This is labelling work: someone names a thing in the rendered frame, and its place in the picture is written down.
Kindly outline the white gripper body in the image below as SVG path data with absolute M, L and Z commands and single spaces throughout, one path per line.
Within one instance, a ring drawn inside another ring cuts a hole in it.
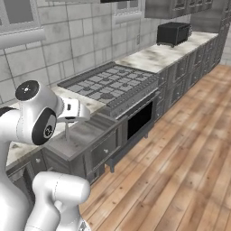
M 90 119 L 90 110 L 81 103 L 68 103 L 63 112 L 58 116 L 59 123 L 75 123 L 78 121 L 87 121 Z

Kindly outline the grey open drawer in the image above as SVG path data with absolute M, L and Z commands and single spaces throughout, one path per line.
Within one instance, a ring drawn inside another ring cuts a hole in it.
M 69 129 L 68 141 L 62 133 L 42 149 L 48 170 L 77 175 L 93 183 L 105 172 L 106 161 L 122 145 L 122 123 L 123 119 L 100 113 L 87 122 L 75 123 Z

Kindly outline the grey cabinet door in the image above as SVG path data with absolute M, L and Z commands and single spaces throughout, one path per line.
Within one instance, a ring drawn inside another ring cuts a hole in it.
M 40 158 L 41 162 L 37 163 L 36 158 Z M 32 181 L 40 171 L 46 170 L 47 167 L 42 151 L 25 155 L 7 168 L 7 176 L 11 182 L 24 193 L 29 201 L 30 208 L 33 207 L 35 202 L 35 196 L 32 191 Z

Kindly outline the grey lower cabinet run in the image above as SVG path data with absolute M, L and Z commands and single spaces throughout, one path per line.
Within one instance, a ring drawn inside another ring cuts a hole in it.
M 221 60 L 226 36 L 219 34 L 195 51 L 169 66 L 159 75 L 159 98 L 155 120 L 160 119 L 191 87 Z

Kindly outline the grey cabinet run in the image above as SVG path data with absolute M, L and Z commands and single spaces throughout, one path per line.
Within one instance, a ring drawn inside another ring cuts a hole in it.
M 145 0 L 145 18 L 172 19 L 208 10 L 213 0 Z
M 221 60 L 226 36 L 219 34 L 195 51 L 169 66 L 159 75 L 159 98 L 155 120 L 160 119 L 191 87 Z

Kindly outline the grey upper cabinet run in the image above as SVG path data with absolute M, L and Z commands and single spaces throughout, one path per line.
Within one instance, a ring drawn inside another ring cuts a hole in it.
M 208 10 L 213 0 L 145 0 L 145 18 L 172 19 Z

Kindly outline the grey tall cabinet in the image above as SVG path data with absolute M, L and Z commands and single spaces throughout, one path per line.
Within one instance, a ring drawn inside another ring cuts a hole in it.
M 194 13 L 190 17 L 190 23 L 194 31 L 218 34 L 210 60 L 210 65 L 216 67 L 221 61 L 231 24 L 231 0 L 213 0 L 209 9 Z

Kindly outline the grey range with hob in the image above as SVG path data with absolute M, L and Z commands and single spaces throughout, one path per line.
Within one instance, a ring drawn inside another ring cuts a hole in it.
M 116 120 L 124 111 L 158 90 L 156 74 L 111 61 L 101 67 L 62 81 L 59 86 L 105 106 L 100 114 Z

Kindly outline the black glass oven door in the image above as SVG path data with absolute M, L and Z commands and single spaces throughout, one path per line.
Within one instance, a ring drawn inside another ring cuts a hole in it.
M 148 137 L 154 126 L 158 98 L 159 96 L 131 117 L 126 116 L 122 127 L 123 144 L 106 162 L 111 172 L 115 171 L 115 166 L 143 137 Z

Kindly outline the small white framed window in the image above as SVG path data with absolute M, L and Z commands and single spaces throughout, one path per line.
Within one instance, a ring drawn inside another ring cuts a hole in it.
M 114 3 L 115 24 L 127 23 L 142 17 L 141 0 L 126 0 Z

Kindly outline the large white framed window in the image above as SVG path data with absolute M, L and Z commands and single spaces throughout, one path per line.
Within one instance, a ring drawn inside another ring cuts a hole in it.
M 44 39 L 36 0 L 0 0 L 0 50 Z

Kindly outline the black toaster oven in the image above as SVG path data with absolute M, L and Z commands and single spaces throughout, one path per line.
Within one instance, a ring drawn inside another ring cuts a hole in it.
M 172 48 L 185 42 L 192 35 L 190 23 L 169 22 L 160 24 L 157 30 L 158 45 L 170 45 Z

